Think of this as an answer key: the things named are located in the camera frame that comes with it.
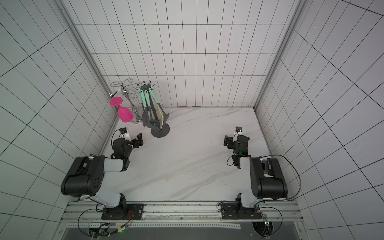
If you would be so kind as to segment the grey spatula green handle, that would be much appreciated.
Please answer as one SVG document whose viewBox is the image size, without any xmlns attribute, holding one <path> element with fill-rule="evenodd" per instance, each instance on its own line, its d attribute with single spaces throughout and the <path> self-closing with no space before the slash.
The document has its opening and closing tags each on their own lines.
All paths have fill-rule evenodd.
<svg viewBox="0 0 384 240">
<path fill-rule="evenodd" d="M 148 117 L 148 110 L 147 110 L 147 102 L 146 102 L 146 98 L 145 98 L 145 94 L 143 92 L 142 89 L 139 89 L 139 95 L 140 95 L 140 99 L 141 99 L 141 102 L 142 102 L 142 108 L 143 108 L 143 115 L 142 115 L 142 120 L 143 120 L 143 124 L 145 127 L 147 128 L 151 128 L 151 124 L 150 124 L 150 121 L 149 121 L 149 117 Z"/>
</svg>

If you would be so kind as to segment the beige spatula green handle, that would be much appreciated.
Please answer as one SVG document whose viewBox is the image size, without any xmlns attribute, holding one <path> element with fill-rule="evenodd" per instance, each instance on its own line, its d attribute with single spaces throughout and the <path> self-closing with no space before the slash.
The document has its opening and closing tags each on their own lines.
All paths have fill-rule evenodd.
<svg viewBox="0 0 384 240">
<path fill-rule="evenodd" d="M 150 94 L 152 96 L 152 98 L 155 100 L 156 104 L 157 104 L 157 112 L 158 114 L 160 115 L 159 119 L 160 119 L 160 130 L 163 129 L 167 119 L 169 118 L 169 114 L 166 114 L 163 110 L 163 107 L 161 106 L 158 98 L 157 98 L 157 95 L 153 89 L 153 87 L 150 87 Z"/>
</svg>

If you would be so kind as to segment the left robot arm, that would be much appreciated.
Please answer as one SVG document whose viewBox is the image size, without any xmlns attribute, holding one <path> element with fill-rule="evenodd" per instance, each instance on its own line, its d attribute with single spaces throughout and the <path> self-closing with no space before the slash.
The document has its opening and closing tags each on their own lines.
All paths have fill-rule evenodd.
<svg viewBox="0 0 384 240">
<path fill-rule="evenodd" d="M 129 157 L 133 149 L 144 144 L 142 134 L 133 140 L 118 138 L 113 141 L 113 153 L 106 156 L 77 157 L 68 170 L 61 192 L 65 196 L 80 198 L 85 196 L 104 207 L 102 220 L 140 220 L 143 204 L 128 204 L 124 194 L 110 190 L 103 183 L 105 174 L 127 171 Z"/>
</svg>

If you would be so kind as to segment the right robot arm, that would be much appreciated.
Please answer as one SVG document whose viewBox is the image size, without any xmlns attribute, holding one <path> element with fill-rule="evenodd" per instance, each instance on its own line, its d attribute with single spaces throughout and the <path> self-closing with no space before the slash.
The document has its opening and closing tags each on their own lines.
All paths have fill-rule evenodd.
<svg viewBox="0 0 384 240">
<path fill-rule="evenodd" d="M 286 200 L 288 187 L 276 158 L 253 157 L 249 154 L 250 138 L 244 135 L 224 137 L 224 146 L 232 150 L 230 166 L 249 172 L 250 190 L 239 193 L 233 204 L 221 204 L 227 219 L 261 219 L 259 204 L 266 200 Z"/>
</svg>

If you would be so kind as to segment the grey utensil rack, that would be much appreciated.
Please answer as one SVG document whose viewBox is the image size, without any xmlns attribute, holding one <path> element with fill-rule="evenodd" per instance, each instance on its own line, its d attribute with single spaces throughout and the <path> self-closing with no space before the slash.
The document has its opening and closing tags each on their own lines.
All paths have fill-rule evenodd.
<svg viewBox="0 0 384 240">
<path fill-rule="evenodd" d="M 153 135 L 153 137 L 156 137 L 156 138 L 163 138 L 165 137 L 169 132 L 170 132 L 170 126 L 167 124 L 167 121 L 163 127 L 162 130 L 160 130 L 160 115 L 158 114 L 157 112 L 157 104 L 155 102 L 155 100 L 152 98 L 151 94 L 150 94 L 150 87 L 153 87 L 154 89 L 154 85 L 152 85 L 152 82 L 149 82 L 149 83 L 143 83 L 143 84 L 137 84 L 138 87 L 137 87 L 137 91 L 139 93 L 139 89 L 142 89 L 144 94 L 145 94 L 145 90 L 148 90 L 149 92 L 149 95 L 150 95 L 150 99 L 151 99 L 151 104 L 152 104 L 152 110 L 154 112 L 154 115 L 155 115 L 155 124 L 152 125 L 151 123 L 151 134 Z M 150 114 L 149 114 L 149 109 L 148 109 L 148 106 L 147 106 L 147 110 L 148 110 L 148 117 L 149 117 L 149 120 L 150 120 Z"/>
</svg>

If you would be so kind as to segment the pink plastic wine glass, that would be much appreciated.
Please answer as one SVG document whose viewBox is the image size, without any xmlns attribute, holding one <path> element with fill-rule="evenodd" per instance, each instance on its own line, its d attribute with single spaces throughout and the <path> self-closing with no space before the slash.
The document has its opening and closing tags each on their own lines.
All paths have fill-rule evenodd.
<svg viewBox="0 0 384 240">
<path fill-rule="evenodd" d="M 110 100 L 110 105 L 112 107 L 118 107 L 118 116 L 123 123 L 129 123 L 134 119 L 134 114 L 126 107 L 123 107 L 121 104 L 123 99 L 121 97 L 115 97 Z"/>
</svg>

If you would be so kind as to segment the chrome glass holder stand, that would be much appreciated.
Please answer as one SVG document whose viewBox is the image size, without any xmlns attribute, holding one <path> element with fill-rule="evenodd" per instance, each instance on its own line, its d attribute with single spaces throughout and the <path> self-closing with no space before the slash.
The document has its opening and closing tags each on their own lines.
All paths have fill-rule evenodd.
<svg viewBox="0 0 384 240">
<path fill-rule="evenodd" d="M 143 121 L 139 114 L 139 109 L 133 102 L 133 100 L 138 100 L 139 94 L 134 90 L 130 90 L 130 87 L 134 87 L 136 84 L 137 82 L 131 78 L 124 81 L 115 81 L 110 83 L 110 87 L 118 89 L 109 93 L 109 99 L 110 105 L 112 107 L 118 107 L 118 110 L 121 108 L 123 111 L 125 111 L 124 108 L 128 109 L 128 107 L 122 106 L 124 100 L 118 96 L 118 93 L 122 94 L 122 96 L 130 103 L 130 111 L 132 113 L 132 120 L 130 122 L 133 124 L 141 124 Z"/>
</svg>

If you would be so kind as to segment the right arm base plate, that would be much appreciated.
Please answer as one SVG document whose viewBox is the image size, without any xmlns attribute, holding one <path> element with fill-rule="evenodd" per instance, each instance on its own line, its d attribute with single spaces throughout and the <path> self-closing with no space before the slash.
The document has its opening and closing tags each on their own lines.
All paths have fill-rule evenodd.
<svg viewBox="0 0 384 240">
<path fill-rule="evenodd" d="M 223 220 L 261 220 L 262 214 L 253 208 L 244 208 L 233 203 L 219 203 L 218 210 Z"/>
</svg>

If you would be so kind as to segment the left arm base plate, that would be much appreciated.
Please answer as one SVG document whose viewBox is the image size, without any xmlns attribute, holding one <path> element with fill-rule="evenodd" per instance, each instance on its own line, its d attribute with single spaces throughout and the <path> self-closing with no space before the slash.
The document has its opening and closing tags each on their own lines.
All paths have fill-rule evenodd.
<svg viewBox="0 0 384 240">
<path fill-rule="evenodd" d="M 115 208 L 107 208 L 102 213 L 102 220 L 122 221 L 129 219 L 141 220 L 144 210 L 144 204 L 127 204 L 125 206 L 117 206 Z"/>
</svg>

